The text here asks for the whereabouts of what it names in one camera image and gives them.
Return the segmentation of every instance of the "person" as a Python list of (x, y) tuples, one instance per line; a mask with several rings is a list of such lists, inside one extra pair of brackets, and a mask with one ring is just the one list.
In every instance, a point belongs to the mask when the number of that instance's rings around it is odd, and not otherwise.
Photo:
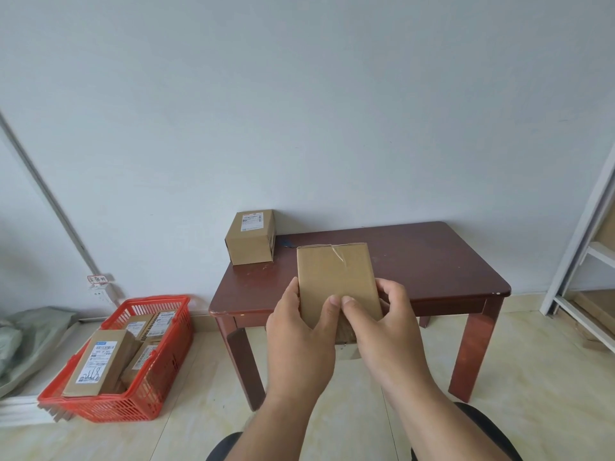
[(265, 401), (246, 430), (226, 437), (207, 461), (299, 459), (314, 405), (333, 375), (340, 309), (365, 365), (402, 421), (413, 460), (521, 460), (484, 414), (453, 403), (436, 386), (405, 288), (387, 279), (376, 279), (376, 285), (389, 300), (382, 301), (383, 319), (373, 320), (351, 297), (333, 295), (312, 330), (299, 315), (299, 281), (292, 279), (267, 320)]

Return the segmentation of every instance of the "electrical socket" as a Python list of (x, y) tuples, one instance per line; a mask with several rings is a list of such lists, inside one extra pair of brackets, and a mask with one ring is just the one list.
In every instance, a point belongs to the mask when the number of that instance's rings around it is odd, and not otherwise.
[(105, 285), (92, 285), (87, 289), (92, 297), (96, 299), (96, 302), (106, 305), (112, 305), (117, 307), (116, 301), (118, 300), (117, 294), (113, 290), (113, 285), (107, 283)]

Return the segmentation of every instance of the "floor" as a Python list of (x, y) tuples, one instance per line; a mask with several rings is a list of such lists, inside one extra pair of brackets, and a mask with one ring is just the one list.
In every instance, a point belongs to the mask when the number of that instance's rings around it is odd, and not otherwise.
[[(437, 317), (422, 330), (429, 366), (447, 387), (465, 317)], [(266, 376), (266, 337), (249, 329)], [(382, 390), (351, 347), (340, 349), (302, 460), (409, 460), (410, 445)], [(539, 312), (501, 315), (471, 403), (510, 437), (525, 460), (607, 460), (615, 452), (615, 355), (582, 348), (570, 326)], [(241, 430), (250, 410), (217, 333), (196, 335), (152, 422), (70, 422), (0, 430), (4, 460), (201, 459)]]

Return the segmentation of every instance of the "hand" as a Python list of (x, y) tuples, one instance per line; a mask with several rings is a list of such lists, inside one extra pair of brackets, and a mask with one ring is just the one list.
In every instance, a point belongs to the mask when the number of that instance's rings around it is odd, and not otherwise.
[(267, 319), (267, 398), (314, 405), (333, 375), (341, 299), (331, 296), (326, 300), (312, 330), (299, 315), (298, 294), (295, 277)]
[(390, 301), (390, 306), (383, 301), (389, 312), (380, 321), (373, 320), (355, 299), (342, 298), (342, 310), (357, 335), (365, 365), (388, 395), (408, 382), (435, 386), (406, 289), (388, 279), (376, 279), (376, 286)]

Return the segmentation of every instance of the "red basket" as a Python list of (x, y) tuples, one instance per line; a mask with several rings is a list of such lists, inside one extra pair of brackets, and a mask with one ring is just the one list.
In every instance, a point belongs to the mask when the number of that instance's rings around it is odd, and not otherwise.
[(121, 329), (133, 315), (178, 309), (162, 341), (145, 361), (136, 378), (121, 395), (67, 398), (62, 392), (86, 350), (88, 343), (71, 357), (45, 388), (38, 401), (43, 408), (62, 408), (92, 422), (129, 422), (155, 419), (180, 371), (193, 340), (187, 295), (150, 296), (129, 299), (105, 320), (101, 330)]

